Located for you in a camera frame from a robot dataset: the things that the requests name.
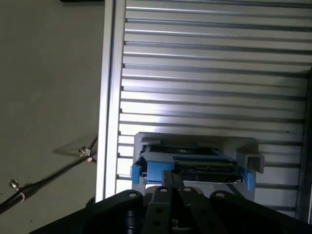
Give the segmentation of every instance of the black cable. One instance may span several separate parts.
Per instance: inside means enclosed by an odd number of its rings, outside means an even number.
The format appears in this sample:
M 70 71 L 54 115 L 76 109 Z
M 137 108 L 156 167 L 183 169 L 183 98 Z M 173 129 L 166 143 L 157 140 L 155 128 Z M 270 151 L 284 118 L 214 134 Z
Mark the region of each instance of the black cable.
M 92 150 L 95 146 L 96 142 L 98 140 L 98 137 L 96 136 L 93 141 L 91 142 L 89 146 L 89 150 Z M 74 162 L 69 163 L 68 165 L 64 166 L 63 168 L 57 170 L 50 176 L 36 182 L 33 184 L 25 185 L 24 187 L 20 188 L 17 192 L 15 192 L 11 197 L 9 197 L 7 200 L 5 200 L 3 203 L 0 204 L 0 214 L 4 213 L 11 207 L 15 206 L 17 203 L 22 202 L 28 198 L 30 198 L 32 195 L 34 195 L 38 190 L 43 188 L 44 186 L 48 185 L 64 173 L 68 172 L 73 167 L 81 164 L 88 158 L 94 156 L 96 152 L 91 152 L 89 156 L 83 156 L 79 159 L 77 159 Z
M 92 150 L 93 147 L 95 146 L 96 142 L 98 141 L 98 136 L 96 136 L 93 141 L 91 142 L 91 144 L 89 145 L 89 150 Z

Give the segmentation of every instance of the screw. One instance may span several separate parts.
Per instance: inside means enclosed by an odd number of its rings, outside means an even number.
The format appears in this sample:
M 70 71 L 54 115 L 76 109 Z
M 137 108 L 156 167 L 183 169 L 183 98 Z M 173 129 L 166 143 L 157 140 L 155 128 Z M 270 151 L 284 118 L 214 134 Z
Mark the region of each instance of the screw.
M 222 193 L 217 193 L 215 196 L 217 196 L 217 197 L 219 197 L 219 198 L 224 198 L 224 197 L 225 197 L 225 195 L 222 194 Z
M 9 183 L 9 186 L 12 188 L 12 189 L 15 189 L 15 190 L 18 190 L 20 189 L 20 184 L 19 184 L 19 181 L 17 179 L 12 179 Z

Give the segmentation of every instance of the cable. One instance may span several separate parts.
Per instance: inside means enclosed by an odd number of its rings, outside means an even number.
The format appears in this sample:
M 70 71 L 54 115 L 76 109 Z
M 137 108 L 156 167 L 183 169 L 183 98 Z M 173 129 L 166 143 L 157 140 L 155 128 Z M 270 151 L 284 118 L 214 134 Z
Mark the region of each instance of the cable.
M 95 146 L 96 142 L 98 141 L 98 136 L 96 136 L 93 141 L 91 142 L 90 146 L 89 146 L 89 150 L 92 151 L 93 147 Z
M 17 192 L 15 192 L 11 197 L 5 200 L 3 203 L 0 204 L 0 214 L 7 211 L 17 203 L 24 201 L 30 198 L 33 194 L 35 194 L 38 190 L 43 188 L 44 186 L 48 185 L 73 167 L 81 164 L 82 162 L 86 161 L 88 158 L 92 157 L 95 153 L 92 153 L 90 156 L 84 156 L 77 159 L 74 162 L 66 165 L 65 167 L 59 169 L 58 171 L 54 172 L 52 175 L 48 176 L 45 179 L 42 179 L 34 184 L 25 185 L 24 187 L 20 188 Z

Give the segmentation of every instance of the bolt hole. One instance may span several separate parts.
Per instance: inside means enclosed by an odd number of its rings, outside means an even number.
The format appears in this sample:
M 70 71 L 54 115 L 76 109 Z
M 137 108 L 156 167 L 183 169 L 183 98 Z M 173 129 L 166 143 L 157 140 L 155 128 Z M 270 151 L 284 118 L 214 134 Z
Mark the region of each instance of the bolt hole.
M 159 221 L 154 221 L 153 225 L 156 226 L 156 227 L 159 227 L 160 226 L 160 222 Z
M 200 210 L 200 213 L 201 213 L 202 215 L 206 215 L 206 214 L 207 214 L 207 211 L 206 211 L 206 210 Z

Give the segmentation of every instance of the aluminum profile frame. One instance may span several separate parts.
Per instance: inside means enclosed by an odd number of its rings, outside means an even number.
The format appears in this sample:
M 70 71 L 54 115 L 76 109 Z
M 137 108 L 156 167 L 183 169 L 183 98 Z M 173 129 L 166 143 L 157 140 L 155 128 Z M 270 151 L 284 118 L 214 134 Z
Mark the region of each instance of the aluminum profile frame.
M 312 224 L 312 72 L 309 73 L 296 217 Z

